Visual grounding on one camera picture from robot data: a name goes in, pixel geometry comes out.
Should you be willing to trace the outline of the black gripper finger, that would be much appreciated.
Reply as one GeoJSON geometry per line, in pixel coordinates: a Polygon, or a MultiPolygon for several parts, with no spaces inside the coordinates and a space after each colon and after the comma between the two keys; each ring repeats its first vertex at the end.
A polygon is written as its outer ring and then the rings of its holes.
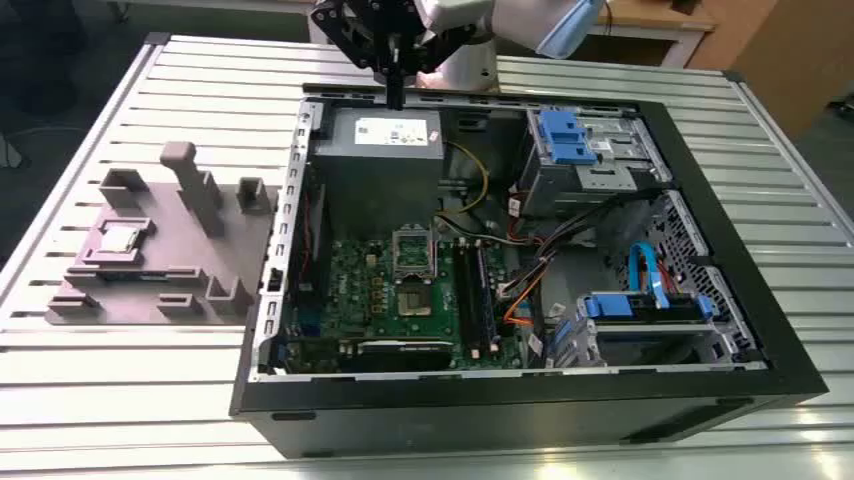
{"type": "Polygon", "coordinates": [[[389,47],[391,8],[384,1],[316,1],[309,19],[359,69],[385,87],[385,106],[396,109],[396,63],[389,47]]]}
{"type": "Polygon", "coordinates": [[[432,73],[436,67],[449,58],[463,44],[473,37],[475,24],[451,28],[433,35],[419,44],[424,28],[405,27],[395,34],[393,47],[393,109],[401,110],[404,105],[404,88],[409,77],[419,72],[432,73]]]}

